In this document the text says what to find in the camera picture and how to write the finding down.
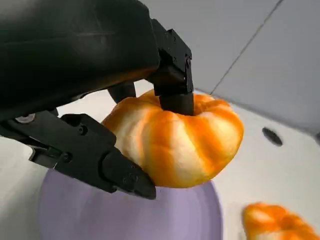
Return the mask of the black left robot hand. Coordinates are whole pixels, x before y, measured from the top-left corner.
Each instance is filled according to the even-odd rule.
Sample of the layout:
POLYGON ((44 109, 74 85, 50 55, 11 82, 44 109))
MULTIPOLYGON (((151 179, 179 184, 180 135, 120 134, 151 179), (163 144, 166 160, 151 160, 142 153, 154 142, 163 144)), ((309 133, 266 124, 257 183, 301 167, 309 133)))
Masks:
POLYGON ((57 107, 108 90, 115 102, 147 80, 160 106, 194 113, 192 52, 138 0, 3 0, 0 133, 32 148, 30 160, 113 193, 153 200, 150 177, 87 114, 57 107))

